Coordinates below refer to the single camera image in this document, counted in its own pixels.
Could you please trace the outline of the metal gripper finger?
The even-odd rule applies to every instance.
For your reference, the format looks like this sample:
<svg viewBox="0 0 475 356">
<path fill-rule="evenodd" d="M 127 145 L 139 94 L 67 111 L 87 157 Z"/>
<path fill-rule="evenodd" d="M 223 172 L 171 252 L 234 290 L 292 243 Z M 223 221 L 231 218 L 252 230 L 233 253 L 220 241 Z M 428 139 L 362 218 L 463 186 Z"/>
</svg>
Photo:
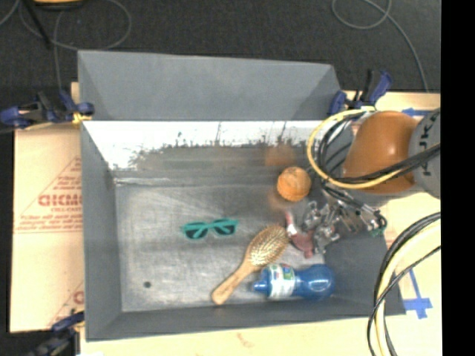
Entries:
<svg viewBox="0 0 475 356">
<path fill-rule="evenodd" d="M 334 226 L 321 226 L 313 235 L 314 249 L 316 254 L 325 254 L 326 247 L 340 239 L 340 234 Z"/>
<path fill-rule="evenodd" d="M 327 215 L 327 204 L 320 205 L 316 201 L 307 204 L 304 211 L 304 217 L 301 228 L 303 231 L 315 230 L 323 223 Z"/>
</svg>

